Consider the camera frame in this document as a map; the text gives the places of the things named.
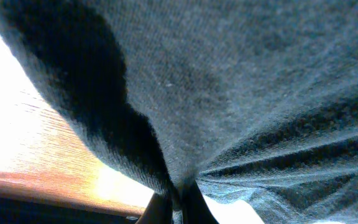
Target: garment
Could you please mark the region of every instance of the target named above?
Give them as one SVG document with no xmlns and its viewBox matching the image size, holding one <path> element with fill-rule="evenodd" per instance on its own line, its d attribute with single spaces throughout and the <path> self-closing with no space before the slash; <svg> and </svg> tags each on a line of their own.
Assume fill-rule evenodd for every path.
<svg viewBox="0 0 358 224">
<path fill-rule="evenodd" d="M 358 1 L 0 0 L 0 34 L 104 163 L 265 223 L 358 223 Z"/>
</svg>

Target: fabric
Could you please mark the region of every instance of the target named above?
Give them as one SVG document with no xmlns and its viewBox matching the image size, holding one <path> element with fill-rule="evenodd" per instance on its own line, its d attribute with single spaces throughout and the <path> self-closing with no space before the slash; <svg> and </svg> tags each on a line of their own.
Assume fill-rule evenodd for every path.
<svg viewBox="0 0 358 224">
<path fill-rule="evenodd" d="M 0 34 L 104 163 L 265 223 L 358 223 L 358 1 L 0 0 Z"/>
</svg>

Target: gray fabric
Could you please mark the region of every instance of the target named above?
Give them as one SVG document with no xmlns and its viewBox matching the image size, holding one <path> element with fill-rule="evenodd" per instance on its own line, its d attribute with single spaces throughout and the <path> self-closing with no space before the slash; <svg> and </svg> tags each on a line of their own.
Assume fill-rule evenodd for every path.
<svg viewBox="0 0 358 224">
<path fill-rule="evenodd" d="M 196 179 L 219 202 L 250 203 L 265 223 L 358 223 L 358 1 L 82 3 L 121 47 L 126 101 L 148 117 L 179 194 Z M 31 51 L 6 30 L 16 55 Z M 19 61 L 29 76 L 44 71 Z M 78 117 L 65 118 L 75 129 Z M 93 141 L 105 163 L 169 189 L 155 185 L 163 174 L 144 176 L 131 158 L 109 162 L 104 141 Z"/>
</svg>

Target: dark gray cloth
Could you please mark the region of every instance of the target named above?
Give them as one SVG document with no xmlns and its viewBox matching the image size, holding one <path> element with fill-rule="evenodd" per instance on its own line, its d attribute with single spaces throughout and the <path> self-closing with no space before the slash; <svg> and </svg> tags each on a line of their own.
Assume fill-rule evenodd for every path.
<svg viewBox="0 0 358 224">
<path fill-rule="evenodd" d="M 358 1 L 8 1 L 0 34 L 103 162 L 265 223 L 358 223 Z"/>
</svg>

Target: wooden table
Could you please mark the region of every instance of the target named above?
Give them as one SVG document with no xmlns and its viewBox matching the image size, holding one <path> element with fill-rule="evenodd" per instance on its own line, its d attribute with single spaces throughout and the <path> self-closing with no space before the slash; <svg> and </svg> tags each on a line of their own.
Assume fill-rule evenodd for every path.
<svg viewBox="0 0 358 224">
<path fill-rule="evenodd" d="M 84 147 L 0 38 L 0 196 L 138 216 L 152 193 Z"/>
</svg>

